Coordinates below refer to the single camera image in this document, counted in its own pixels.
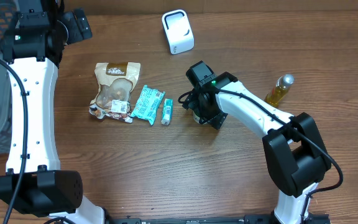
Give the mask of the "green white tissue pack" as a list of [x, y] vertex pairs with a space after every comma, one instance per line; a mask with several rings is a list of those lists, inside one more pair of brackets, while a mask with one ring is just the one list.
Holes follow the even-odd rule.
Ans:
[[162, 110], [162, 119], [161, 123], [163, 125], [169, 125], [172, 120], [172, 109], [173, 109], [173, 100], [170, 98], [166, 98], [163, 104]]

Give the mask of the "teal snack packet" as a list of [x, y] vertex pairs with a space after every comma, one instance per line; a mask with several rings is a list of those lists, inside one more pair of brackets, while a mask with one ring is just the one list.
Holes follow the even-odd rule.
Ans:
[[157, 110], [165, 96], [164, 91], [144, 85], [140, 96], [132, 110], [131, 117], [147, 120], [151, 126], [157, 117]]

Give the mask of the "brown and white snack bag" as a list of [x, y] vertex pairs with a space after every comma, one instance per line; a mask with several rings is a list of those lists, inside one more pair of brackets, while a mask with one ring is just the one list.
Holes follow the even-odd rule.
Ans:
[[98, 119], [132, 123], [131, 93], [137, 85], [140, 68], [138, 62], [97, 63], [94, 74], [98, 94], [89, 104], [89, 113]]

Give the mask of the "yellow dish soap bottle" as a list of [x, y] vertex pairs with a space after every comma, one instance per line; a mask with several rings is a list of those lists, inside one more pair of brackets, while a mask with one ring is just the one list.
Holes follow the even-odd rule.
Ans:
[[291, 86], [293, 85], [295, 79], [291, 74], [285, 74], [281, 76], [272, 91], [270, 91], [264, 101], [269, 105], [278, 108], [279, 103], [283, 100], [284, 96], [289, 92]]

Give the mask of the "green lid seasoning jar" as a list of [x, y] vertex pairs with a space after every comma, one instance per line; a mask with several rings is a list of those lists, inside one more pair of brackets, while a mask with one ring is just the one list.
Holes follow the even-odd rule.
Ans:
[[200, 122], [200, 117], [198, 115], [196, 115], [196, 113], [193, 111], [192, 113], [193, 119], [195, 122], [199, 123]]

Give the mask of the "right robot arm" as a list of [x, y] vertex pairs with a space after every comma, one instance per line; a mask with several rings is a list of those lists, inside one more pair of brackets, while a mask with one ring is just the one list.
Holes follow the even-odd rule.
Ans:
[[253, 95], [234, 75], [217, 76], [200, 61], [186, 71], [193, 89], [179, 98], [199, 124], [219, 129], [231, 115], [262, 140], [270, 178], [279, 189], [278, 202], [267, 215], [245, 215], [244, 223], [330, 223], [328, 215], [308, 211], [311, 195], [331, 168], [314, 119], [293, 116]]

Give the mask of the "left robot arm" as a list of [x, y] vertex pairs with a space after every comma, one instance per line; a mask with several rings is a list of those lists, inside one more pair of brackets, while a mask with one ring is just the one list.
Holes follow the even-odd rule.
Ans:
[[8, 71], [12, 137], [0, 199], [7, 212], [45, 218], [47, 223], [109, 223], [108, 212], [83, 193], [80, 174], [62, 170], [54, 135], [54, 91], [66, 45], [91, 38], [81, 8], [63, 1], [20, 1], [5, 31], [0, 64]]

